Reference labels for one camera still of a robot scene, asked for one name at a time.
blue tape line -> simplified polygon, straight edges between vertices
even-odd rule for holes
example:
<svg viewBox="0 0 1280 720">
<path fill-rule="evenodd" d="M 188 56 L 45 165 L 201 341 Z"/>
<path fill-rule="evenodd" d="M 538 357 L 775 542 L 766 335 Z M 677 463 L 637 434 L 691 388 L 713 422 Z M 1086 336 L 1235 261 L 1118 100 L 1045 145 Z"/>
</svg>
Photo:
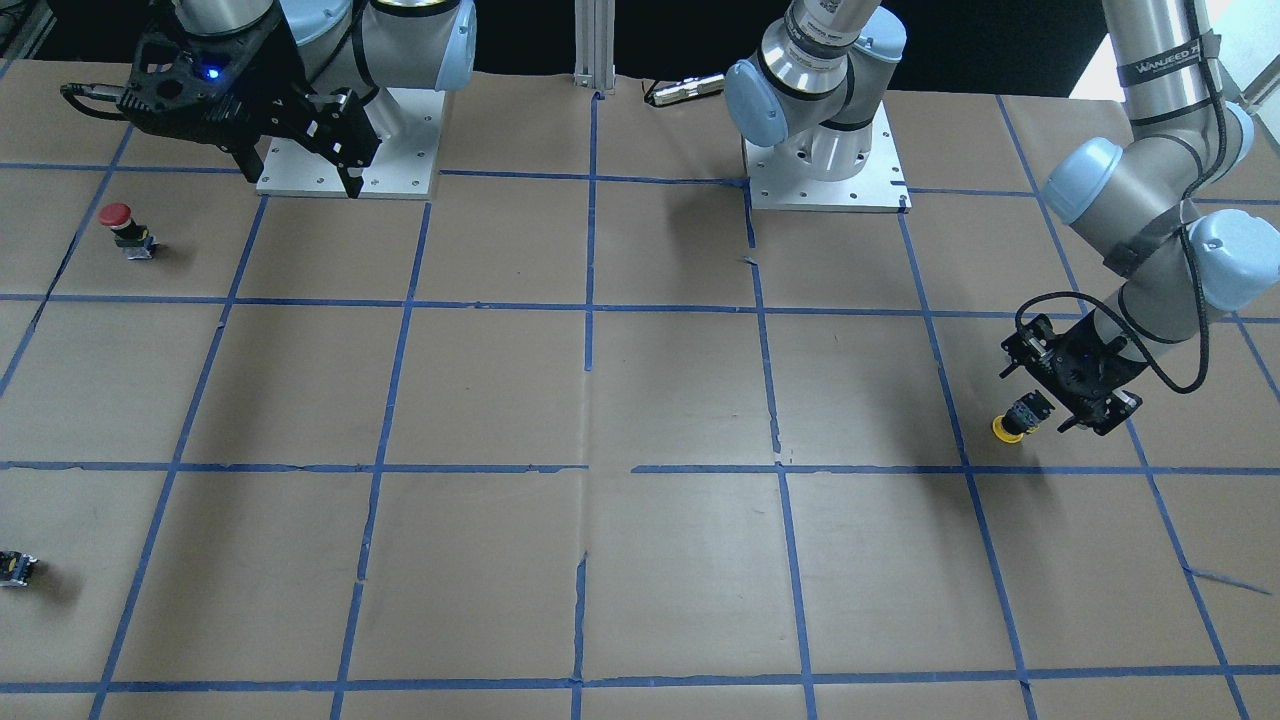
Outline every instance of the blue tape line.
<svg viewBox="0 0 1280 720">
<path fill-rule="evenodd" d="M 323 297 L 237 297 L 237 305 L 282 305 L 319 307 L 403 307 L 402 300 L 329 300 Z"/>
<path fill-rule="evenodd" d="M 1236 676 L 1276 676 L 1280 665 L 1231 665 Z M 1071 680 L 1105 678 L 1198 678 L 1222 676 L 1219 665 L 1155 665 L 1142 667 L 1048 667 L 1029 669 L 1032 680 Z M 1002 683 L 1018 680 L 1014 670 L 943 670 L 915 673 L 824 673 L 815 674 L 815 685 L 886 685 L 940 683 Z M 678 688 L 678 687 L 742 687 L 800 685 L 797 674 L 772 675 L 692 675 L 692 676 L 623 676 L 576 682 L 572 678 L 507 678 L 507 679 L 376 679 L 348 680 L 346 692 L 385 691 L 540 691 L 581 688 Z M 0 694 L 88 694 L 100 683 L 0 683 Z M 335 680 L 175 680 L 175 682 L 113 682 L 109 694 L 160 692 L 333 692 Z"/>
<path fill-rule="evenodd" d="M 1201 570 L 1199 568 L 1192 568 L 1190 565 L 1183 565 L 1183 570 L 1196 575 L 1197 578 L 1204 578 L 1206 580 L 1213 580 L 1215 583 L 1222 583 L 1224 585 L 1231 585 L 1245 591 L 1252 591 L 1258 594 L 1275 594 L 1271 591 L 1254 585 L 1252 583 L 1245 583 L 1244 580 L 1238 580 L 1229 575 L 1221 575 L 1219 573 L 1210 573 L 1208 570 Z"/>
<path fill-rule="evenodd" d="M 169 462 L 60 462 L 33 460 L 0 461 L 0 470 L 90 470 L 110 473 L 164 473 Z"/>
<path fill-rule="evenodd" d="M 586 470 L 586 465 L 397 465 L 383 464 L 384 473 L 515 475 L 524 473 L 556 474 L 564 470 Z"/>
<path fill-rule="evenodd" d="M 751 220 L 751 190 L 742 184 L 742 210 L 746 223 L 746 246 L 755 249 L 755 223 Z M 769 352 L 769 329 L 767 313 L 764 310 L 764 283 L 760 277 L 760 266 L 749 263 L 751 268 L 751 290 L 755 293 L 755 323 L 760 334 L 760 363 L 764 370 L 764 400 L 769 409 L 769 437 L 773 445 L 773 456 L 782 457 L 782 430 L 778 424 L 778 401 L 773 384 L 773 357 Z M 787 474 L 777 462 L 778 497 L 782 503 L 782 532 L 787 543 L 787 568 L 791 575 L 791 605 L 795 610 L 796 644 L 800 656 L 800 682 L 804 685 L 805 716 L 808 720 L 818 720 L 818 696 L 813 688 L 813 665 L 809 660 L 809 624 L 805 619 L 804 589 L 800 583 L 800 556 L 796 551 L 795 516 L 791 512 L 791 488 L 787 483 Z"/>
<path fill-rule="evenodd" d="M 241 172 L 236 168 L 187 168 L 187 167 L 169 167 L 169 165 L 120 165 L 116 168 L 122 173 L 183 173 L 183 174 L 205 174 L 205 176 L 238 176 Z"/>
<path fill-rule="evenodd" d="M 960 414 L 956 410 L 955 396 L 951 393 L 951 383 L 947 379 L 946 363 L 942 357 L 942 346 L 938 343 L 937 328 L 933 325 L 933 311 L 929 306 L 929 296 L 924 290 L 924 275 L 920 273 L 920 264 L 915 255 L 915 243 L 911 242 L 911 231 L 906 224 L 906 215 L 900 214 L 897 217 L 899 228 L 902 231 L 902 242 L 906 246 L 906 256 L 911 265 L 911 275 L 915 279 L 915 290 L 919 295 L 920 309 L 924 311 L 924 325 L 929 334 L 929 346 L 933 351 L 933 359 L 938 366 L 938 383 L 942 387 L 942 397 L 947 405 L 947 416 L 951 421 L 951 434 L 955 438 L 956 451 L 960 455 L 960 462 L 965 466 L 965 483 L 969 488 L 969 498 L 973 502 L 974 516 L 978 520 L 978 530 L 982 534 L 982 544 L 987 552 L 987 562 L 991 565 L 992 582 L 996 585 L 996 596 L 1000 600 L 1000 610 L 1005 618 L 1005 629 L 1009 633 L 1009 647 L 1014 656 L 1014 667 L 1018 671 L 1019 684 L 1023 691 L 1023 703 L 1027 706 L 1027 716 L 1029 720 L 1038 720 L 1038 714 L 1036 711 L 1036 701 L 1032 697 L 1030 680 L 1027 678 L 1027 661 L 1023 656 L 1021 639 L 1018 637 L 1018 623 L 1014 619 L 1014 607 L 1009 601 L 1009 591 L 1005 587 L 1004 571 L 1000 568 L 1000 557 L 996 553 L 996 542 L 991 534 L 991 527 L 987 524 L 987 512 L 982 505 L 982 493 L 978 491 L 978 482 L 974 479 L 974 473 L 969 469 L 969 451 L 965 447 L 964 430 L 960 427 Z"/>
<path fill-rule="evenodd" d="M 22 334 L 22 340 L 18 341 L 18 347 L 14 350 L 13 356 L 9 359 L 9 366 L 5 368 L 4 375 L 0 375 L 0 397 L 4 397 L 5 392 L 9 389 L 9 383 L 13 382 L 13 375 L 18 372 L 18 365 L 22 363 L 22 356 L 26 355 L 27 347 L 31 345 L 31 338 L 36 334 L 36 328 L 40 325 L 41 318 L 45 315 L 45 307 L 49 306 L 49 299 L 52 296 L 54 290 L 58 287 L 58 282 L 63 278 L 67 272 L 67 266 L 72 261 L 72 255 L 76 254 L 76 249 L 79 246 L 79 241 L 84 237 L 84 231 L 88 228 L 88 223 L 93 217 L 93 211 L 97 209 L 97 204 L 102 201 L 102 195 L 106 193 L 106 186 L 111 182 L 113 168 L 120 161 L 124 155 L 124 149 L 129 145 L 129 138 L 133 136 L 133 126 L 124 128 L 124 135 L 120 137 L 120 145 L 115 149 L 115 155 L 111 158 L 111 164 L 108 165 L 106 172 L 102 174 L 101 182 L 97 183 L 97 191 L 93 193 L 93 199 L 90 200 L 88 209 L 84 210 L 84 215 L 81 217 L 81 223 L 76 228 L 76 234 L 72 236 L 70 243 L 67 246 L 67 252 L 63 254 L 63 260 L 58 265 L 58 270 L 54 272 L 54 278 L 50 281 L 49 287 L 45 290 L 45 295 L 40 301 L 40 306 L 36 307 L 36 313 L 32 314 L 31 322 L 27 323 L 27 329 Z"/>
<path fill-rule="evenodd" d="M 133 682 L 111 683 L 108 693 L 300 693 L 333 692 L 330 682 L 283 680 L 179 680 L 179 682 Z"/>
<path fill-rule="evenodd" d="M 713 184 L 721 187 L 746 187 L 742 178 L 646 178 L 639 176 L 596 176 L 600 182 L 640 184 Z"/>
<path fill-rule="evenodd" d="M 573 602 L 573 674 L 570 679 L 576 683 L 582 682 L 582 656 L 586 648 L 586 634 L 584 632 L 586 625 L 586 557 L 588 553 L 584 552 L 582 560 L 577 564 L 573 580 L 577 597 Z"/>
<path fill-rule="evenodd" d="M 558 181 L 586 181 L 591 176 L 581 173 L 517 173 L 499 170 L 440 170 L 442 176 L 458 176 L 470 178 L 511 178 L 511 179 L 558 179 Z"/>
<path fill-rule="evenodd" d="M 1202 678 L 1221 676 L 1216 665 L 1164 665 L 1155 667 L 1066 667 L 1028 670 L 1033 680 L 1087 680 L 1103 678 Z"/>
<path fill-rule="evenodd" d="M 572 687 L 566 678 L 509 678 L 502 680 L 347 680 L 347 692 L 387 691 L 563 691 Z"/>
<path fill-rule="evenodd" d="M 371 473 L 371 465 L 287 465 L 264 462 L 182 462 L 179 473 Z"/>
<path fill-rule="evenodd" d="M 1034 192 L 1018 190 L 963 190 L 950 187 L 909 187 L 909 192 L 918 195 L 972 195 L 979 197 L 1036 197 Z"/>
<path fill-rule="evenodd" d="M 160 295 L 52 295 L 50 302 L 120 302 L 132 305 L 221 305 L 225 297 L 170 297 Z"/>
<path fill-rule="evenodd" d="M 387 447 L 390 443 L 392 424 L 396 421 L 396 402 L 399 397 L 401 372 L 404 368 L 404 350 L 413 320 L 413 296 L 417 293 L 419 275 L 422 272 L 422 258 L 426 255 L 428 234 L 431 225 L 431 204 L 422 206 L 422 220 L 419 224 L 417 246 L 413 250 L 413 266 L 410 272 L 408 288 L 404 291 L 404 309 L 401 314 L 399 334 L 396 340 L 396 355 L 392 360 L 390 382 L 387 387 L 387 402 L 383 413 L 383 428 L 378 437 L 378 452 L 374 459 L 374 477 L 369 483 L 369 515 L 361 534 L 360 556 L 356 564 L 356 582 L 351 593 L 351 607 L 347 612 L 347 630 L 342 642 L 342 656 L 338 661 L 338 685 L 333 693 L 330 719 L 342 717 L 342 705 L 346 696 L 347 679 L 351 670 L 351 656 L 356 647 L 356 628 L 360 620 L 360 606 L 369 578 L 369 559 L 374 546 L 374 529 L 378 524 L 378 505 L 381 496 L 383 474 L 387 465 Z"/>
<path fill-rule="evenodd" d="M 547 310 L 581 313 L 586 305 L 576 302 L 486 302 L 476 300 L 471 302 L 440 301 L 440 300 L 415 300 L 413 307 L 428 310 Z"/>
<path fill-rule="evenodd" d="M 102 703 L 106 701 L 106 685 L 115 675 L 115 665 L 120 660 L 120 651 L 124 648 L 124 638 L 129 632 L 129 624 L 133 620 L 133 611 L 137 607 L 138 596 L 142 593 L 142 580 L 146 578 L 147 566 L 151 562 L 151 553 L 155 551 L 156 538 L 160 534 L 160 523 L 164 520 L 165 507 L 168 506 L 169 496 L 173 492 L 174 479 L 178 477 L 182 454 L 187 447 L 188 438 L 191 437 L 191 428 L 196 423 L 196 413 L 200 410 L 200 401 L 209 384 L 209 375 L 212 373 L 214 360 L 218 356 L 218 348 L 221 346 L 223 336 L 227 329 L 227 320 L 229 319 L 232 307 L 234 306 L 234 299 L 236 293 L 239 291 L 241 281 L 244 278 L 244 268 L 248 265 L 250 255 L 253 251 L 253 243 L 257 240 L 259 228 L 262 225 L 262 215 L 266 213 L 266 197 L 262 197 L 257 204 L 253 225 L 250 229 L 248 240 L 244 241 L 244 250 L 241 252 L 239 264 L 236 268 L 236 275 L 232 279 L 230 290 L 227 292 L 218 328 L 214 329 L 212 341 L 209 343 L 209 352 L 205 355 L 205 365 L 200 372 L 200 379 L 196 382 L 196 389 L 192 393 L 191 405 L 187 407 L 187 416 L 182 423 L 182 432 L 178 434 L 178 443 L 173 450 L 169 471 L 165 475 L 164 486 L 161 486 L 160 497 L 156 500 L 156 507 L 151 515 L 151 525 L 147 529 L 146 541 L 142 543 L 142 555 L 138 557 L 138 566 L 133 574 L 133 583 L 129 585 L 129 594 L 124 602 L 124 610 L 120 612 L 120 621 L 115 628 L 115 638 L 111 641 L 111 650 L 108 653 L 106 665 L 102 669 L 101 688 L 95 694 L 93 706 L 90 710 L 90 720 L 99 720 L 102 714 Z"/>
<path fill-rule="evenodd" d="M 760 334 L 760 359 L 764 366 L 764 400 L 769 409 L 769 438 L 774 457 L 782 455 L 782 432 L 778 428 L 778 401 L 773 391 L 773 359 L 769 354 L 769 329 L 765 324 L 764 295 L 760 286 L 760 268 L 751 265 L 751 284 L 755 288 L 755 324 Z"/>
<path fill-rule="evenodd" d="M 1233 675 L 1280 675 L 1280 665 L 1231 665 Z"/>
<path fill-rule="evenodd" d="M 1240 334 L 1244 336 L 1244 343 L 1249 346 L 1249 352 L 1253 354 L 1253 360 L 1258 364 L 1258 369 L 1262 370 L 1262 377 L 1266 378 L 1267 386 L 1271 388 L 1271 395 L 1276 396 L 1276 401 L 1280 402 L 1280 387 L 1276 386 L 1276 378 L 1271 374 L 1271 369 L 1267 368 L 1267 361 L 1262 357 L 1262 352 L 1258 351 L 1258 346 L 1253 342 L 1253 336 L 1249 334 L 1249 328 L 1244 327 L 1240 322 L 1240 316 L 1233 314 L 1235 319 L 1235 325 L 1240 328 Z"/>
<path fill-rule="evenodd" d="M 1138 454 L 1138 460 L 1144 466 L 1149 466 L 1147 451 L 1142 445 L 1142 438 L 1138 437 L 1137 425 L 1134 425 L 1130 419 L 1125 421 L 1125 427 L 1129 429 L 1129 437 L 1133 439 L 1133 447 Z M 1240 694 L 1240 687 L 1235 682 L 1235 675 L 1231 674 L 1231 669 L 1226 659 L 1226 651 L 1222 648 L 1222 641 L 1219 638 L 1217 629 L 1213 626 L 1213 618 L 1210 615 L 1208 605 L 1204 603 L 1204 596 L 1201 594 L 1199 585 L 1196 582 L 1196 575 L 1187 570 L 1190 568 L 1190 564 L 1187 561 L 1187 553 L 1183 551 L 1183 542 L 1178 537 L 1178 529 L 1174 527 L 1174 519 L 1169 512 L 1169 506 L 1165 503 L 1165 496 L 1160 492 L 1160 484 L 1156 482 L 1156 475 L 1153 473 L 1147 473 L 1147 484 L 1151 488 L 1152 497 L 1156 500 L 1156 510 L 1160 511 L 1160 519 L 1165 524 L 1165 532 L 1169 533 L 1169 542 L 1174 547 L 1174 555 L 1178 557 L 1178 564 L 1183 569 L 1183 578 L 1187 580 L 1187 588 L 1190 591 L 1192 598 L 1196 601 L 1196 610 L 1199 612 L 1201 621 L 1204 624 L 1204 632 L 1208 634 L 1210 644 L 1213 646 L 1213 655 L 1217 656 L 1219 666 L 1226 676 L 1226 687 L 1231 691 L 1231 698 L 1235 701 L 1235 708 L 1240 714 L 1240 720 L 1249 720 L 1249 711 L 1244 706 L 1244 697 Z"/>
<path fill-rule="evenodd" d="M 586 313 L 584 315 L 582 329 L 582 370 L 591 372 L 595 365 L 595 219 L 599 183 L 599 158 L 600 158 L 600 92 L 591 95 L 591 137 L 590 137 L 590 182 L 588 183 L 586 200 Z"/>
<path fill-rule="evenodd" d="M 701 313 L 750 315 L 755 307 L 736 305 L 593 305 L 596 313 Z"/>
<path fill-rule="evenodd" d="M 97 692 L 97 683 L 0 683 L 3 694 L 88 694 Z"/>
<path fill-rule="evenodd" d="M 1005 97 L 1001 95 L 996 96 L 996 105 L 1000 106 L 1000 115 L 1005 119 L 1005 128 L 1009 129 L 1009 138 L 1014 141 L 1014 150 L 1018 151 L 1018 160 L 1023 164 L 1023 172 L 1027 173 L 1027 184 L 1030 186 L 1034 193 L 1036 202 L 1039 205 L 1041 215 L 1044 218 L 1044 227 L 1048 229 L 1048 236 L 1053 240 L 1053 247 L 1057 250 L 1057 256 L 1062 261 L 1062 272 L 1066 273 L 1066 282 L 1071 286 L 1071 290 L 1080 292 L 1080 284 L 1075 282 L 1075 273 L 1071 272 L 1071 263 L 1066 259 L 1066 249 L 1062 247 L 1062 240 L 1057 236 L 1057 227 L 1053 225 L 1053 218 L 1050 215 L 1048 205 L 1044 202 L 1044 196 L 1041 193 L 1039 183 L 1036 182 L 1036 173 L 1032 172 L 1032 164 L 1027 159 L 1027 152 L 1023 150 L 1023 142 L 1018 138 L 1018 131 L 1014 129 L 1014 120 L 1009 117 L 1009 108 L 1005 106 Z M 1083 300 L 1076 300 L 1076 305 L 1080 307 L 1080 314 L 1088 311 Z"/>
<path fill-rule="evenodd" d="M 767 474 L 785 470 L 796 474 L 832 475 L 914 475 L 961 474 L 974 475 L 1239 475 L 1276 477 L 1280 468 L 1128 468 L 1123 465 L 636 465 L 632 474 Z"/>
<path fill-rule="evenodd" d="M 778 471 L 778 495 L 782 500 L 782 532 L 787 541 L 787 569 L 791 573 L 791 603 L 796 614 L 796 641 L 800 644 L 800 680 L 808 720 L 818 720 L 818 696 L 813 688 L 813 664 L 809 657 L 809 621 L 804 610 L 804 588 L 800 584 L 800 553 L 796 550 L 795 516 L 791 512 L 791 487 L 787 474 Z"/>
<path fill-rule="evenodd" d="M 742 685 L 799 685 L 803 683 L 796 674 L 772 675 L 689 675 L 673 678 L 667 675 L 643 675 L 627 678 L 607 678 L 602 680 L 586 680 L 585 688 L 724 688 Z"/>
<path fill-rule="evenodd" d="M 65 164 L 65 163 L 0 163 L 0 170 L 73 170 L 73 172 L 104 173 L 108 169 L 110 169 L 110 165 Z"/>
<path fill-rule="evenodd" d="M 361 556 L 367 550 L 367 543 L 361 548 Z M 330 720 L 342 717 L 342 703 L 346 698 L 347 676 L 351 673 L 351 653 L 356 644 L 356 625 L 360 621 L 360 606 L 365 597 L 365 580 L 362 578 L 352 583 L 351 606 L 347 610 L 347 629 L 342 635 L 342 656 L 338 660 L 338 680 L 333 688 L 333 701 L 329 705 Z"/>
<path fill-rule="evenodd" d="M 934 683 L 1007 683 L 1014 670 L 951 670 L 942 673 L 827 673 L 814 675 L 819 685 L 897 685 Z"/>
<path fill-rule="evenodd" d="M 404 293 L 404 310 L 401 314 L 399 334 L 396 340 L 396 355 L 392 359 L 390 382 L 387 388 L 387 402 L 383 411 L 383 427 L 378 437 L 378 454 L 374 460 L 374 479 L 369 489 L 369 518 L 365 521 L 364 541 L 360 548 L 360 564 L 356 579 L 364 582 L 369 571 L 369 552 L 374 542 L 374 524 L 378 520 L 378 498 L 381 491 L 383 473 L 387 464 L 387 446 L 390 443 L 392 423 L 396 420 L 396 401 L 399 396 L 399 378 L 404 368 L 404 350 L 413 319 L 413 306 L 410 302 L 417 292 L 417 277 L 422 270 L 422 258 L 426 254 L 428 228 L 431 224 L 431 205 L 422 208 L 422 220 L 419 225 L 417 247 L 413 251 L 413 268 L 410 273 L 408 290 Z"/>
<path fill-rule="evenodd" d="M 923 315 L 919 310 L 890 310 L 890 309 L 877 309 L 877 307 L 765 307 L 765 315 L 849 315 L 849 316 L 873 316 L 873 318 L 919 318 Z"/>
</svg>

light blue joint cap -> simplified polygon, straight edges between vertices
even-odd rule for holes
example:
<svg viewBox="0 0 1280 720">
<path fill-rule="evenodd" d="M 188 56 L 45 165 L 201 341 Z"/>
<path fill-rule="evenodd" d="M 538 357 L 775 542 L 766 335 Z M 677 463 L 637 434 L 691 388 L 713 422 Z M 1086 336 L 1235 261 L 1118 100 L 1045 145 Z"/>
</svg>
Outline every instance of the light blue joint cap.
<svg viewBox="0 0 1280 720">
<path fill-rule="evenodd" d="M 351 0 L 280 0 L 280 6 L 301 47 L 342 22 L 351 10 Z"/>
<path fill-rule="evenodd" d="M 444 46 L 440 74 L 435 77 L 435 90 L 462 90 L 471 82 L 471 68 L 476 60 L 476 5 L 462 0 L 453 15 L 453 29 Z"/>
<path fill-rule="evenodd" d="M 773 86 L 749 60 L 739 60 L 724 76 L 724 101 L 742 137 L 772 147 L 791 136 Z"/>
<path fill-rule="evenodd" d="M 856 45 L 864 54 L 886 63 L 900 63 L 906 50 L 906 27 L 897 15 L 884 8 L 876 8 L 863 26 Z"/>
<path fill-rule="evenodd" d="M 1204 300 L 1234 313 L 1280 282 L 1280 232 L 1244 210 L 1219 210 L 1190 227 Z"/>
<path fill-rule="evenodd" d="M 1048 176 L 1044 202 L 1064 223 L 1071 224 L 1102 195 L 1124 156 L 1124 149 L 1105 137 L 1094 137 L 1075 149 Z"/>
<path fill-rule="evenodd" d="M 1235 115 L 1235 119 L 1240 120 L 1240 129 L 1244 132 L 1244 136 L 1240 138 L 1240 154 L 1235 156 L 1234 163 L 1231 163 L 1230 165 L 1228 165 L 1225 169 L 1221 170 L 1221 173 L 1217 176 L 1219 179 L 1222 179 L 1222 177 L 1226 176 L 1226 173 L 1231 172 L 1233 168 L 1239 165 L 1244 160 L 1244 158 L 1249 154 L 1249 150 L 1253 150 L 1253 137 L 1257 135 L 1257 132 L 1253 128 L 1253 118 L 1251 118 L 1249 114 L 1244 111 L 1244 108 L 1240 108 L 1235 102 L 1224 102 L 1222 105 L 1226 106 L 1229 113 Z"/>
</svg>

robotic arm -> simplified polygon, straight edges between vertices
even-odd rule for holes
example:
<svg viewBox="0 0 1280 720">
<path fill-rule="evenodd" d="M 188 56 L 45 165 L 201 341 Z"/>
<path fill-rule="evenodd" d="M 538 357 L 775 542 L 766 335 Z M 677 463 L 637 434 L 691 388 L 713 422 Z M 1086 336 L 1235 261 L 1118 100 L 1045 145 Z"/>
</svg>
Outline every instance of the robotic arm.
<svg viewBox="0 0 1280 720">
<path fill-rule="evenodd" d="M 1050 176 L 1044 199 L 1126 278 L 1105 302 L 1051 293 L 1019 310 L 1016 332 L 1002 347 L 1007 377 L 1025 368 L 1071 416 L 1059 428 L 1084 425 L 1106 434 L 1142 398 L 1119 389 L 1148 366 L 1175 392 L 1199 388 L 1208 370 L 1208 327 L 1240 310 L 1280 281 L 1280 233 L 1240 210 L 1203 217 L 1190 201 L 1206 182 L 1224 177 L 1248 154 L 1253 120 L 1221 99 L 1210 60 L 1217 37 L 1199 0 L 1103 0 L 1120 63 L 1128 147 L 1093 138 Z M 1050 297 L 1080 297 L 1096 310 L 1062 334 L 1044 315 L 1029 325 L 1027 309 Z M 1178 386 L 1157 357 L 1201 338 L 1194 382 Z M 1024 396 L 993 423 L 996 436 L 1018 442 L 1052 406 Z"/>
<path fill-rule="evenodd" d="M 759 51 L 727 73 L 730 114 L 748 143 L 772 146 L 769 163 L 828 183 L 863 170 L 876 135 L 867 126 L 906 40 L 878 4 L 792 0 Z M 1103 9 L 1135 140 L 1124 149 L 1103 138 L 1084 143 L 1052 173 L 1044 197 L 1126 282 L 1105 302 L 1061 292 L 1025 304 L 1002 343 L 1011 364 L 1001 374 L 1025 368 L 1071 413 L 1060 430 L 1084 425 L 1098 434 L 1138 409 L 1142 398 L 1120 387 L 1148 366 L 1178 392 L 1203 384 L 1210 323 L 1280 281 L 1275 228 L 1239 210 L 1202 217 L 1190 202 L 1253 141 L 1252 119 L 1222 102 L 1210 65 L 1217 37 L 1201 29 L 1203 0 L 1103 0 Z M 749 164 L 753 186 L 758 165 Z M 1023 323 L 1032 305 L 1064 296 L 1097 309 L 1062 334 L 1044 315 Z M 1197 333 L 1199 377 L 1179 387 L 1156 359 Z M 1028 393 L 992 428 L 1018 442 L 1052 410 L 1039 391 Z"/>
<path fill-rule="evenodd" d="M 93 117 L 215 145 L 250 182 L 262 174 L 255 145 L 264 135 L 293 140 L 333 164 L 357 197 L 380 136 L 389 135 L 366 104 L 380 85 L 463 87 L 475 58 L 474 0 L 287 5 L 288 17 L 280 0 L 155 0 L 127 86 L 70 83 L 63 96 Z M 317 85 L 332 90 L 316 92 Z M 79 97 L 114 102 L 118 113 Z"/>
<path fill-rule="evenodd" d="M 878 0 L 792 0 L 764 32 L 759 50 L 726 73 L 724 96 L 748 142 L 753 181 L 785 186 L 801 197 L 831 196 L 820 204 L 765 206 L 899 209 L 905 187 L 887 187 L 895 183 L 886 179 L 888 202 L 850 202 L 867 195 L 865 178 L 873 173 L 863 176 L 863 183 L 844 182 L 868 168 L 877 138 L 873 122 L 906 45 L 902 23 L 878 5 Z M 891 140 L 879 141 L 887 149 L 882 158 L 896 156 Z M 890 160 L 884 169 L 896 164 Z M 768 169 L 756 177 L 759 168 Z"/>
</svg>

label on robot arm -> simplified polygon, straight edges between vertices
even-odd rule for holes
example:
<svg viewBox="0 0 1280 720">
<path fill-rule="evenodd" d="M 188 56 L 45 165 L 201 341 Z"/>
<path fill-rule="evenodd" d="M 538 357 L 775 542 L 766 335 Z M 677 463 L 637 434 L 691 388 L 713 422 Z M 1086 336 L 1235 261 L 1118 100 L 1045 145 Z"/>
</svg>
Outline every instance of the label on robot arm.
<svg viewBox="0 0 1280 720">
<path fill-rule="evenodd" d="M 805 13 L 800 18 L 800 29 L 809 37 L 840 47 L 858 40 L 856 32 L 836 32 L 831 28 L 836 20 L 836 13 L 845 0 L 808 0 Z"/>
</svg>

black electrical component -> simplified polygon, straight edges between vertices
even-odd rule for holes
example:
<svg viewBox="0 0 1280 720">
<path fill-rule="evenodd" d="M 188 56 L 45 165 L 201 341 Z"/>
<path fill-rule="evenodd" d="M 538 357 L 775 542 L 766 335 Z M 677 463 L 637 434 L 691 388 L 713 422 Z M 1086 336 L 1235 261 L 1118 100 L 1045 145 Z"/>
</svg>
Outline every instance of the black electrical component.
<svg viewBox="0 0 1280 720">
<path fill-rule="evenodd" d="M 10 550 L 0 550 L 0 588 L 24 588 L 40 562 L 35 557 Z"/>
<path fill-rule="evenodd" d="M 1001 378 L 1027 368 L 1071 413 L 1057 432 L 1084 425 L 1105 436 L 1142 405 L 1140 397 L 1117 388 L 1138 377 L 1147 364 L 1120 356 L 1128 338 L 1117 336 L 1105 343 L 1093 327 L 1089 313 L 1066 333 L 1057 334 L 1046 315 L 1037 315 L 1000 345 L 1010 360 Z"/>
</svg>

